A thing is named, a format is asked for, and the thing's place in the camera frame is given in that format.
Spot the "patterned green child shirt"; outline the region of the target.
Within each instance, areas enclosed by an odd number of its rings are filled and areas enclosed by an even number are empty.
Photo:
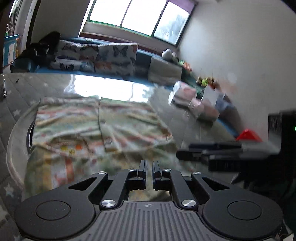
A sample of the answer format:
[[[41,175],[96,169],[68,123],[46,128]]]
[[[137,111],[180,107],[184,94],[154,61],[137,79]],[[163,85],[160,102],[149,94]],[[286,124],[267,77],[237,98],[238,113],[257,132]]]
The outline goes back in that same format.
[[[176,152],[170,129],[147,103],[47,97],[38,105],[23,199],[141,160],[191,174],[195,165]]]

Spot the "black clothes pile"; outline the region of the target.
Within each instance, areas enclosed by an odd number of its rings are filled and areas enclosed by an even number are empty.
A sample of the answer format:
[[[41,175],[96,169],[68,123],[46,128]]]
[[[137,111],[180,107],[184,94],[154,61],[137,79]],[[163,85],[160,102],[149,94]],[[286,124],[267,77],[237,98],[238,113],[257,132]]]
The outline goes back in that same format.
[[[50,32],[39,42],[31,43],[10,65],[11,73],[35,72],[38,67],[48,66],[53,59],[61,34]]]

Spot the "red plastic object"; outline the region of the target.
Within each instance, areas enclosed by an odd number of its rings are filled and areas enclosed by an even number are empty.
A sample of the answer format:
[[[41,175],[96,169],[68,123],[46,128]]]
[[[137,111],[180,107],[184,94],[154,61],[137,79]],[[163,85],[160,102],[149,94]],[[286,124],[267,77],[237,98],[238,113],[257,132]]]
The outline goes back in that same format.
[[[253,130],[246,129],[236,138],[236,141],[255,141],[262,142],[260,136]]]

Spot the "pink tissue pack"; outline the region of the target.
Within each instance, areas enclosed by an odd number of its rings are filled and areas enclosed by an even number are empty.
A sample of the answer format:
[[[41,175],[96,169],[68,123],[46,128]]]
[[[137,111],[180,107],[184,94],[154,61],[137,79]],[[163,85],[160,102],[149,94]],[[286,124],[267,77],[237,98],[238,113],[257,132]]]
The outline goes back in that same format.
[[[197,97],[197,91],[190,85],[177,81],[169,95],[169,104],[175,104],[187,108],[192,99]]]

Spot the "orange green plush toys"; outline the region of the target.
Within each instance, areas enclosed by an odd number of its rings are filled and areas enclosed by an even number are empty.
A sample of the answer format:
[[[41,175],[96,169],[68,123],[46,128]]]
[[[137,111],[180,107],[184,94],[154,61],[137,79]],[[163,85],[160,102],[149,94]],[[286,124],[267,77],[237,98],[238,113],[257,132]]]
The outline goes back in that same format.
[[[191,65],[185,60],[180,60],[178,65],[182,68],[181,80],[191,87],[206,88],[211,87],[213,90],[219,89],[220,84],[213,76],[204,74],[201,70],[194,72]]]

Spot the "grey cushion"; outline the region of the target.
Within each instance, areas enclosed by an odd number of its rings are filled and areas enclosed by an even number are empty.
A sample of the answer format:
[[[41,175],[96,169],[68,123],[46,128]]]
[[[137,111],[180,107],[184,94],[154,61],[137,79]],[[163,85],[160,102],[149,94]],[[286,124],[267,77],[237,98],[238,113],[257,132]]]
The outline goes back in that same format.
[[[182,68],[162,58],[152,56],[147,78],[158,85],[174,85],[182,78]]]

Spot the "white plush toy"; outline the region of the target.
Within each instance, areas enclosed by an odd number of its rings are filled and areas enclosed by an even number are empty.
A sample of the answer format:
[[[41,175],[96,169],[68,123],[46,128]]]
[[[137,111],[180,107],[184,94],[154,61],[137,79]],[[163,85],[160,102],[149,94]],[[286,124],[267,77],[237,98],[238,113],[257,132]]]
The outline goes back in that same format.
[[[162,59],[171,63],[178,63],[180,60],[176,52],[172,52],[171,49],[166,49],[162,52]]]

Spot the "butterfly pillow right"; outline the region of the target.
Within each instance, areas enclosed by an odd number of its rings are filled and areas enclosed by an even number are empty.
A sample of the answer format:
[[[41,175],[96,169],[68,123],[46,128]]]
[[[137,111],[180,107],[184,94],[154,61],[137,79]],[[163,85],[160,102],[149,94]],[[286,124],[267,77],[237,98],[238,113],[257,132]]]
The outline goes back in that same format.
[[[137,58],[138,44],[99,45],[98,55],[94,63],[96,73],[133,76]]]

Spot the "butterfly pillow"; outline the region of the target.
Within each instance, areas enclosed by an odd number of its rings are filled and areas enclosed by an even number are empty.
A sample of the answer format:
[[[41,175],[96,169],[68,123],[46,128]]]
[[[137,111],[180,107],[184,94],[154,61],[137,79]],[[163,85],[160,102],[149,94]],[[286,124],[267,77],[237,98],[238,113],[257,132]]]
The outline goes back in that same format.
[[[137,58],[138,44],[99,45],[98,55],[94,63],[96,73],[133,76]]]
[[[99,46],[95,44],[80,44],[60,40],[49,67],[61,71],[94,73],[94,63],[98,51]]]

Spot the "blue sofa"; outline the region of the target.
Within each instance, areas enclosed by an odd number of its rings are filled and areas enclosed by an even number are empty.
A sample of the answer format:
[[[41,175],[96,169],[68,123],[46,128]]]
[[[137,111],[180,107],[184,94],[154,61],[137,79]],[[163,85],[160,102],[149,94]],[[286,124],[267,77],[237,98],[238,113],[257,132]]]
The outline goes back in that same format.
[[[103,43],[83,38],[46,36],[30,44],[10,65],[12,73],[71,75],[68,92],[106,98],[144,96],[155,81],[148,80],[158,57],[138,50],[136,43]]]

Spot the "butterfly pillow left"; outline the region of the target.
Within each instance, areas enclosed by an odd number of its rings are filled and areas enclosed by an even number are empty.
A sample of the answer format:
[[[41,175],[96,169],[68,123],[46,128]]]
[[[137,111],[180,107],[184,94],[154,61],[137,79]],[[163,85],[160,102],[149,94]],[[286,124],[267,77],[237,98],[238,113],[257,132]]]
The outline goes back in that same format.
[[[94,63],[98,51],[99,46],[95,44],[80,44],[60,40],[49,67],[61,71],[94,73]]]

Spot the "blue white small cabinet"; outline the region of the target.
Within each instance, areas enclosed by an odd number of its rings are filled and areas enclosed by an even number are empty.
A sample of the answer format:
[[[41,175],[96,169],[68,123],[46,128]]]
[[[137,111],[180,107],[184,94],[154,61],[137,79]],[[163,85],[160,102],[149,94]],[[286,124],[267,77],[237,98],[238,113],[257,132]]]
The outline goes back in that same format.
[[[19,36],[20,35],[17,34],[4,38],[3,67],[10,65],[16,58],[16,47]]]

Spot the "window with green frame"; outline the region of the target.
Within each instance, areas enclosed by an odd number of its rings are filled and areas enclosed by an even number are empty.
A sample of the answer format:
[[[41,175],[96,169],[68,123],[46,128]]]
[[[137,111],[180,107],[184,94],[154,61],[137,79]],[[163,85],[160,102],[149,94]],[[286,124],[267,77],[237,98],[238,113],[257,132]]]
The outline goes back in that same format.
[[[196,1],[94,1],[87,21],[177,46]]]

